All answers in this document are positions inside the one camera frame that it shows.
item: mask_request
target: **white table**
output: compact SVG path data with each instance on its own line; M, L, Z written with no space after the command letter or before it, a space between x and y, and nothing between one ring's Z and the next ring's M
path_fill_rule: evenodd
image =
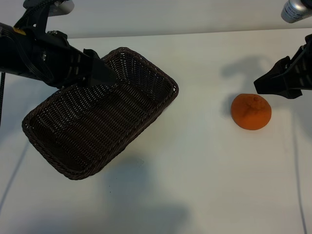
M27 143L23 117L54 88L8 75L0 128L1 234L303 234L295 159L312 233L312 91L264 96L259 131L239 128L231 100L293 56L311 29L72 39L104 56L127 46L176 80L172 105L100 173L59 174Z

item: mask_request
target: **silver cylinder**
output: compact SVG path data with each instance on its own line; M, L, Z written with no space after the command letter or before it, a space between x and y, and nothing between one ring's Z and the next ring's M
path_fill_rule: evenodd
M307 8L301 0L288 0L282 10L281 17L288 23L295 23L312 16L312 9Z

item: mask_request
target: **orange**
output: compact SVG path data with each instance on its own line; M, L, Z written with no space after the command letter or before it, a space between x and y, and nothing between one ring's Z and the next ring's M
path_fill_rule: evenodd
M241 128L258 130L266 126L272 115L271 106L256 94L240 94L231 106L234 122Z

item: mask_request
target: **wicker basket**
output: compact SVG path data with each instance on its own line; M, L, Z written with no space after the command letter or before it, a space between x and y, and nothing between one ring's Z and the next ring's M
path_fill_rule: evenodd
M69 179L103 169L178 94L173 79L128 48L103 60L117 73L114 86L59 90L22 122L32 145Z

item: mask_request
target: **white wall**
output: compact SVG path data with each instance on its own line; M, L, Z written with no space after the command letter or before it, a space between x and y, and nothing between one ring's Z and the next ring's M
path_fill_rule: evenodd
M74 11L49 19L48 29L71 38L204 33L312 27L312 18L288 24L286 0L74 0ZM0 22L13 25L23 0L1 0Z

